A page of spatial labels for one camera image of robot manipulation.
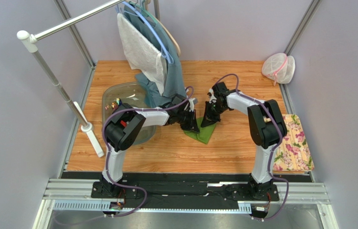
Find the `beige hanger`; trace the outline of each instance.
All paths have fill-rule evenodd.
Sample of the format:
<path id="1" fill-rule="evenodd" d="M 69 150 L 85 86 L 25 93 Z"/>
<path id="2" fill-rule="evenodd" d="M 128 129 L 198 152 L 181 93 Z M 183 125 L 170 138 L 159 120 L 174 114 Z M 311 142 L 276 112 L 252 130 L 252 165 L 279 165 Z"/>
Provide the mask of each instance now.
<path id="1" fill-rule="evenodd" d="M 145 1 L 145 10 L 148 11 L 148 4 L 151 3 L 151 0 L 146 0 Z M 155 20 L 157 20 L 160 25 L 162 26 L 162 28 L 165 30 L 166 34 L 169 36 L 170 40 L 173 42 L 173 44 L 175 45 L 176 48 L 176 52 L 178 53 L 178 57 L 180 57 L 180 47 L 178 45 L 178 43 L 176 42 L 175 38 L 173 38 L 172 34 L 170 34 L 170 32 L 166 29 L 166 27 L 158 20 L 158 18 L 155 18 Z"/>

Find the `blue cloth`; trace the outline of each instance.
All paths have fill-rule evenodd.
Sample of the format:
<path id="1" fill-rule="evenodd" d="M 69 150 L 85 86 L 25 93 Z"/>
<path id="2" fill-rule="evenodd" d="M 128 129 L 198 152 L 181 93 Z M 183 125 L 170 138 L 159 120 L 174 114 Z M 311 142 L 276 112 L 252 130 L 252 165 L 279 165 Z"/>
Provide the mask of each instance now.
<path id="1" fill-rule="evenodd" d="M 124 7 L 124 10 L 134 14 L 134 12 L 126 6 Z M 146 37 L 155 46 L 155 48 L 161 51 L 161 46 L 159 42 L 152 34 L 148 26 L 146 26 L 139 17 L 131 15 L 129 13 L 124 13 L 124 16 L 142 35 L 144 35 L 144 37 Z M 169 36 L 166 34 L 163 27 L 159 23 L 155 23 L 152 20 L 148 20 L 148 22 L 149 24 L 151 24 L 151 26 L 161 39 L 169 54 L 172 56 L 173 63 L 170 64 L 167 62 L 165 90 L 162 96 L 158 91 L 157 85 L 154 82 L 150 81 L 143 73 L 137 74 L 135 78 L 139 82 L 142 82 L 147 85 L 147 87 L 151 91 L 151 96 L 153 97 L 155 104 L 157 106 L 161 106 L 167 102 L 170 102 L 171 98 L 173 98 L 176 94 L 180 94 L 186 97 L 185 85 L 183 83 L 182 65 L 180 64 L 176 47 L 170 40 Z"/>

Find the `wooden tabletop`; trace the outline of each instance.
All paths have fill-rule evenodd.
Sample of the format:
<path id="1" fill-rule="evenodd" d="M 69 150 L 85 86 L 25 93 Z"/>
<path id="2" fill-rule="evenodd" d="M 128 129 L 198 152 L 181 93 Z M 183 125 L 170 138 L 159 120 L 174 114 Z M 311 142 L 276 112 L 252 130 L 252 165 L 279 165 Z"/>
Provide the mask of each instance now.
<path id="1" fill-rule="evenodd" d="M 286 114 L 279 86 L 261 75 L 262 61 L 182 61 L 185 86 L 193 86 L 199 103 L 197 117 L 203 117 L 208 90 L 228 73 L 240 77 L 239 90 L 249 96 L 275 99 Z M 102 96 L 109 87 L 136 81 L 139 71 L 129 68 L 126 61 L 99 61 L 90 87 L 84 114 L 95 126 L 95 135 L 102 140 Z M 227 77 L 229 89 L 236 80 Z M 147 142 L 132 146 L 124 161 L 125 172 L 181 172 L 181 173 L 251 173 L 255 159 L 255 144 L 250 136 L 248 117 L 239 111 L 221 115 L 208 145 L 186 136 L 178 124 L 157 127 Z M 67 165 L 68 171 L 102 171 L 105 156 L 99 158 L 87 135 L 80 129 Z"/>

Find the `transparent plastic bin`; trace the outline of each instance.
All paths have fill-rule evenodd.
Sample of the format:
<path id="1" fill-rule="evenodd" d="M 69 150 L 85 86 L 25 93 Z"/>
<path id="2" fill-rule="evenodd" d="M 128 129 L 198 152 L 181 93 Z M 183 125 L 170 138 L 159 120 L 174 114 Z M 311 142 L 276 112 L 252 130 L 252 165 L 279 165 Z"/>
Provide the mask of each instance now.
<path id="1" fill-rule="evenodd" d="M 155 102 L 150 96 L 147 86 L 140 82 L 123 83 L 108 88 L 103 94 L 103 125 L 106 119 L 113 113 L 112 108 L 105 107 L 120 98 L 122 103 L 127 103 L 132 107 L 154 108 Z M 148 141 L 155 134 L 156 126 L 147 126 L 141 128 L 134 145 Z"/>

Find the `floral cushion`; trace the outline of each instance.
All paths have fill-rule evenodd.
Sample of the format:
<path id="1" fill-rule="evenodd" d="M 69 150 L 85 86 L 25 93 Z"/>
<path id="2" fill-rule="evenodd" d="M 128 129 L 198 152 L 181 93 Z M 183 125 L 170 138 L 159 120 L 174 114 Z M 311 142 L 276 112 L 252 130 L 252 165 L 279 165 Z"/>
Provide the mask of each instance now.
<path id="1" fill-rule="evenodd" d="M 295 114 L 283 115 L 288 133 L 275 155 L 275 171 L 311 171 L 314 169 L 312 157 L 299 117 Z"/>

